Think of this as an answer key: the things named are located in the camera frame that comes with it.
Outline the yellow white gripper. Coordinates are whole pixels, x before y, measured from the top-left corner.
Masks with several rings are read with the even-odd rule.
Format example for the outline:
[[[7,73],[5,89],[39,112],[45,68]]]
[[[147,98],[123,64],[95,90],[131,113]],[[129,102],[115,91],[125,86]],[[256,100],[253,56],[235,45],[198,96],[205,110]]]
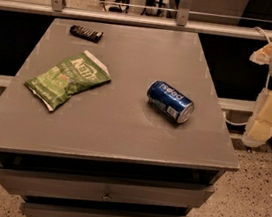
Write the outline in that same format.
[[[254,106],[254,113],[247,122],[242,136],[243,144],[259,147],[272,137],[272,90],[264,88]]]

